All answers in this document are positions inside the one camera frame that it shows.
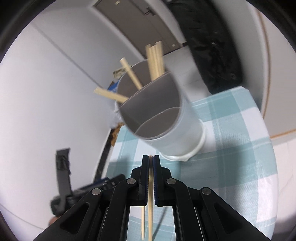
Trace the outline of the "person's left hand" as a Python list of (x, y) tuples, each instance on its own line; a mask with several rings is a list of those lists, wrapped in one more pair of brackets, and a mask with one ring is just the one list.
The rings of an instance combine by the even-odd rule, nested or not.
[(50, 220), (49, 220), (49, 224), (48, 224), (48, 226), (50, 226), (50, 225), (52, 225), (56, 220), (58, 220), (59, 219), (59, 217), (58, 216), (54, 216), (54, 217), (52, 217)]

